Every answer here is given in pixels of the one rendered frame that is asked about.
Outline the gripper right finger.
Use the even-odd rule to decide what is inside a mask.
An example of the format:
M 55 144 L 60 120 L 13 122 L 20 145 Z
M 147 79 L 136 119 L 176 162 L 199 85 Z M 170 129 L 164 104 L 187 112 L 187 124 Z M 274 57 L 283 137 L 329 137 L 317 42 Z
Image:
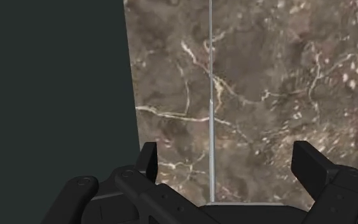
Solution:
M 358 224 L 358 169 L 334 164 L 307 141 L 295 141 L 291 171 L 314 203 L 301 224 Z

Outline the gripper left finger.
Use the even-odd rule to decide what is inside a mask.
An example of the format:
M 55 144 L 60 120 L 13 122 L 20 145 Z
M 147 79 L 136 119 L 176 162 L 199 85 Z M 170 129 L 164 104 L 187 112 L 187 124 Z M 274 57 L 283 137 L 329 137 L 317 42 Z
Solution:
M 157 145 L 144 143 L 134 166 L 114 170 L 114 184 L 136 207 L 139 224 L 149 224 L 154 218 L 159 224 L 216 224 L 216 220 L 201 211 L 166 184 L 152 180 L 158 172 Z M 78 176 L 64 185 L 41 224 L 81 224 L 83 211 L 99 190 L 93 176 Z

